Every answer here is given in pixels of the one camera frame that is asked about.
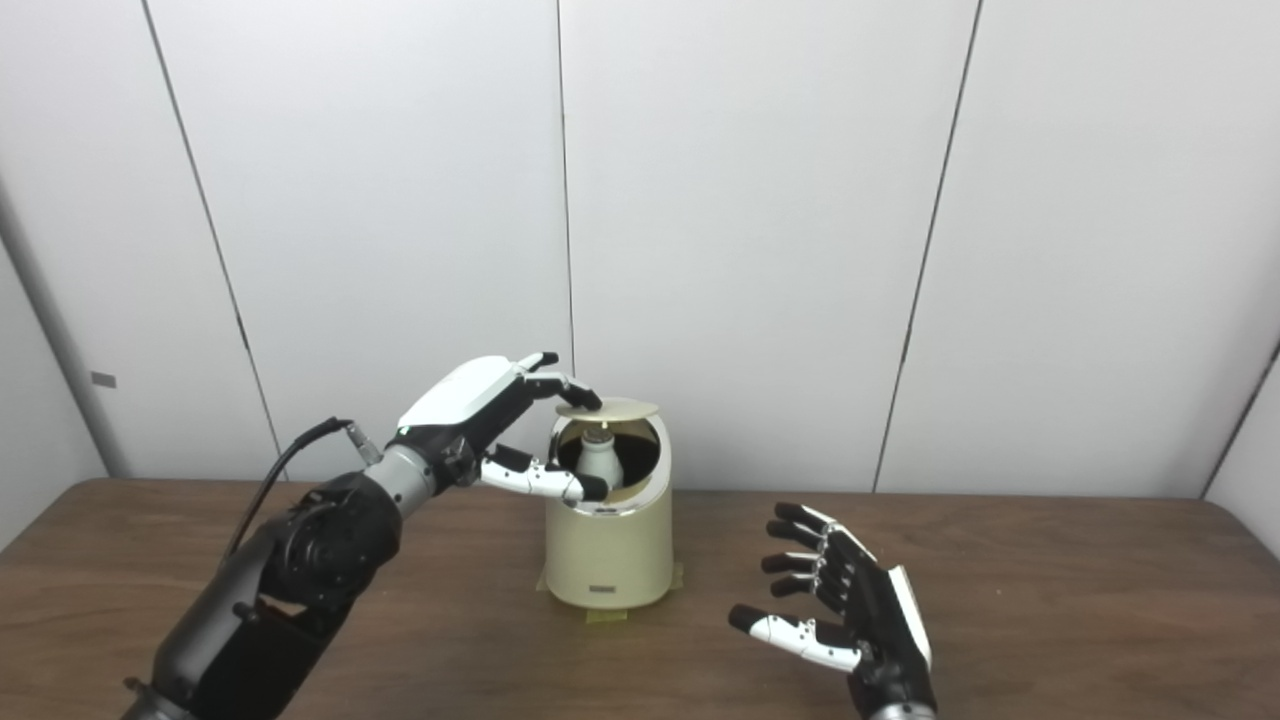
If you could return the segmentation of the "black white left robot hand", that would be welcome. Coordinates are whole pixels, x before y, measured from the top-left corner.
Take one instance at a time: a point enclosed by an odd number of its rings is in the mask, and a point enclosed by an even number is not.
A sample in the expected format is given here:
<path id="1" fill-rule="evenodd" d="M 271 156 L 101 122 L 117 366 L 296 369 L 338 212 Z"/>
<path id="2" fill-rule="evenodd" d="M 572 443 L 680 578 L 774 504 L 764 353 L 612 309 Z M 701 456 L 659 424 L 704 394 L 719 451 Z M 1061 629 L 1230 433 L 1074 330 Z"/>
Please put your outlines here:
<path id="1" fill-rule="evenodd" d="M 399 419 L 380 461 L 365 474 L 408 516 L 428 498 L 476 483 L 566 503 L 595 502 L 611 492 L 607 480 L 577 475 L 500 445 L 500 436 L 536 401 L 559 397 L 595 411 L 602 398 L 582 382 L 550 370 L 558 357 L 539 352 L 512 361 L 476 357 L 435 383 Z"/>

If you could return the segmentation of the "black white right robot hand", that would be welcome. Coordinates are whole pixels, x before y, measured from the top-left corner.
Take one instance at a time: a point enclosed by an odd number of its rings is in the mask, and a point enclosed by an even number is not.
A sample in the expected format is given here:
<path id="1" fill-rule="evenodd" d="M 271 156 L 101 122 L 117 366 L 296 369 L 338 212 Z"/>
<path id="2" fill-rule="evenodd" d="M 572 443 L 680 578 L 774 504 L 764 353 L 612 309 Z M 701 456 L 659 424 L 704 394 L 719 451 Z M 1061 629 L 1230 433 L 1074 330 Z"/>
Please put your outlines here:
<path id="1" fill-rule="evenodd" d="M 804 547 L 762 560 L 777 577 L 772 596 L 809 594 L 837 621 L 737 603 L 730 625 L 842 673 L 860 719 L 936 719 L 931 639 L 906 568 L 881 565 L 845 524 L 803 503 L 778 502 L 765 532 Z"/>

